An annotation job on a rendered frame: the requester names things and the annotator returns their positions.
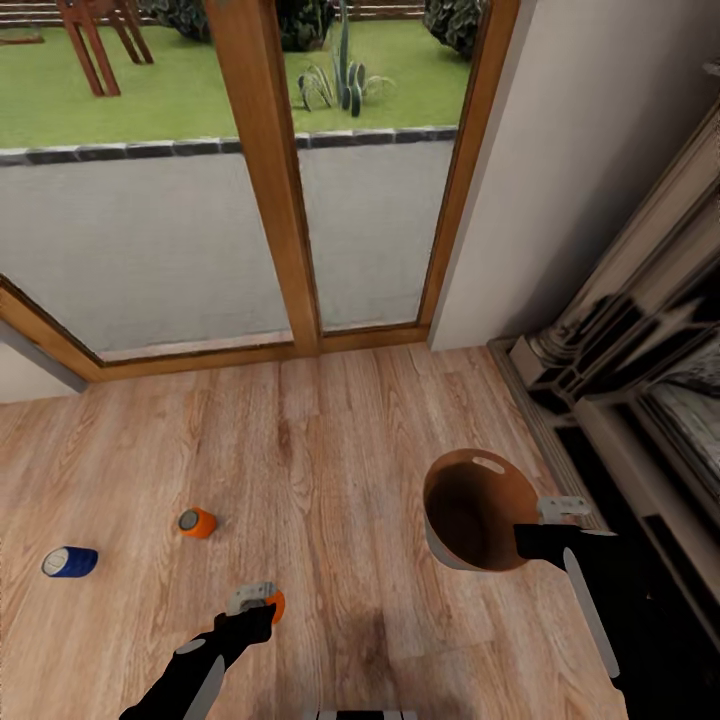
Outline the can of soda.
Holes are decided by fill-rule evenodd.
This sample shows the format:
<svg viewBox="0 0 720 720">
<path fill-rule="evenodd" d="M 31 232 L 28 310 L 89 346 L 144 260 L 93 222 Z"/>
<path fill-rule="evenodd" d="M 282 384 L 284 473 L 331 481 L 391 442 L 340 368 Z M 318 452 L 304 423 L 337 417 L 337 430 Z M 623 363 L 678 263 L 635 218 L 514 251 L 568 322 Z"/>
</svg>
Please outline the can of soda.
<svg viewBox="0 0 720 720">
<path fill-rule="evenodd" d="M 217 527 L 217 519 L 203 509 L 191 508 L 179 518 L 181 533 L 197 539 L 209 537 Z"/>
<path fill-rule="evenodd" d="M 273 597 L 267 599 L 261 599 L 260 601 L 247 601 L 248 608 L 266 607 L 272 603 L 276 603 L 276 611 L 274 617 L 271 619 L 271 625 L 279 622 L 279 619 L 283 616 L 285 610 L 285 597 L 283 597 L 282 591 L 277 591 Z"/>
<path fill-rule="evenodd" d="M 54 578 L 81 578 L 97 565 L 97 551 L 66 546 L 55 549 L 43 559 L 41 571 Z"/>
</svg>

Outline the trash can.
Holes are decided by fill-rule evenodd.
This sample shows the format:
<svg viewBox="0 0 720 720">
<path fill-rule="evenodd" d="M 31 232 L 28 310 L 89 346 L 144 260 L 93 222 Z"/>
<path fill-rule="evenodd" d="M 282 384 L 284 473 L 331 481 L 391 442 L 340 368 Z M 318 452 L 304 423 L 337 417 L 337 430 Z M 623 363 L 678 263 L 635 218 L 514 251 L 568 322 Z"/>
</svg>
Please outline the trash can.
<svg viewBox="0 0 720 720">
<path fill-rule="evenodd" d="M 473 463 L 485 457 L 501 465 L 497 473 Z M 515 465 L 483 449 L 455 449 L 441 455 L 423 483 L 427 543 L 451 569 L 504 573 L 530 563 L 522 560 L 514 526 L 539 524 L 539 496 Z"/>
</svg>

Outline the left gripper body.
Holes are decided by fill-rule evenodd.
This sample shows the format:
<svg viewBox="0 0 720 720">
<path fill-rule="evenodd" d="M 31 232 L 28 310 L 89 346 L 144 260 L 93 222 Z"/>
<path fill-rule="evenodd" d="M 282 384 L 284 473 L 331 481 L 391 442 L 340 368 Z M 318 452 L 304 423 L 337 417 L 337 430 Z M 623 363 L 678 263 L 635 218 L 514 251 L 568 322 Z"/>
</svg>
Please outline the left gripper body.
<svg viewBox="0 0 720 720">
<path fill-rule="evenodd" d="M 227 617 L 226 613 L 220 613 L 215 617 L 214 630 L 218 628 L 230 628 L 234 630 L 238 638 L 238 654 L 251 644 L 265 643 L 271 638 L 271 612 L 270 607 L 251 608 L 240 615 Z"/>
</svg>

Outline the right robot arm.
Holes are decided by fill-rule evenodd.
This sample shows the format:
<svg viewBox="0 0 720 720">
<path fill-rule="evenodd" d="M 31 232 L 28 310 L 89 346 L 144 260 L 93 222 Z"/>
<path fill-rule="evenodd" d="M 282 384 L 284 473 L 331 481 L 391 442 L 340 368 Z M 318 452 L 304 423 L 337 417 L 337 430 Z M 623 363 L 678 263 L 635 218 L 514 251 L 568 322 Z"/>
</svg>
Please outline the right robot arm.
<svg viewBox="0 0 720 720">
<path fill-rule="evenodd" d="M 585 498 L 540 496 L 535 509 L 539 524 L 514 526 L 520 558 L 567 571 L 628 720 L 720 720 L 713 670 L 695 638 L 647 598 L 636 551 L 614 532 L 564 525 L 563 515 L 593 512 Z"/>
</svg>

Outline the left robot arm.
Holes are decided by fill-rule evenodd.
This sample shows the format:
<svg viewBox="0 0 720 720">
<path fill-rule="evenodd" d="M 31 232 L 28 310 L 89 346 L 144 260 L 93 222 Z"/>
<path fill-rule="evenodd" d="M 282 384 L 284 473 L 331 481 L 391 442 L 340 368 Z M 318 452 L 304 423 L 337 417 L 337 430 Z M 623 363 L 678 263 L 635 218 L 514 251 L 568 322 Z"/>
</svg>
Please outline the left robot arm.
<svg viewBox="0 0 720 720">
<path fill-rule="evenodd" d="M 214 631 L 181 645 L 163 677 L 118 720 L 205 720 L 235 659 L 249 645 L 271 638 L 276 603 L 249 609 L 246 602 L 273 597 L 277 591 L 272 581 L 231 587 L 225 613 L 215 617 Z"/>
</svg>

